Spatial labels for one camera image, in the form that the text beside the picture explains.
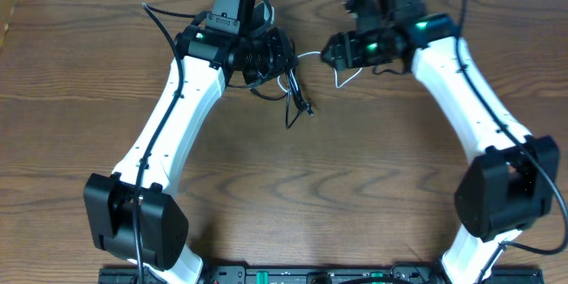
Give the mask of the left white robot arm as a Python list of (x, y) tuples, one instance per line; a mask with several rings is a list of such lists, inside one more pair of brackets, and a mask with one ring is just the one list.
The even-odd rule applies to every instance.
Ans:
[(214, 0), (167, 42), (170, 73), (144, 129), (112, 172), (92, 174), (83, 190), (94, 245), (136, 265), (133, 283), (200, 279), (203, 262), (176, 203), (196, 136), (234, 73), (253, 89), (298, 63), (269, 0)]

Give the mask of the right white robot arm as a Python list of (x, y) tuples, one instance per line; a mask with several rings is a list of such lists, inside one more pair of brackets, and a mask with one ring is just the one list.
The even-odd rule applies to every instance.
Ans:
[(400, 60), (436, 100), (469, 167), (454, 195), (461, 225), (432, 270), (432, 283), (484, 283), (501, 254), (553, 204), (566, 210), (556, 186), (559, 150), (536, 138), (501, 103), (478, 71), (462, 37), (463, 20), (431, 13), (423, 0), (347, 0), (352, 31), (332, 35), (320, 57), (335, 71)]

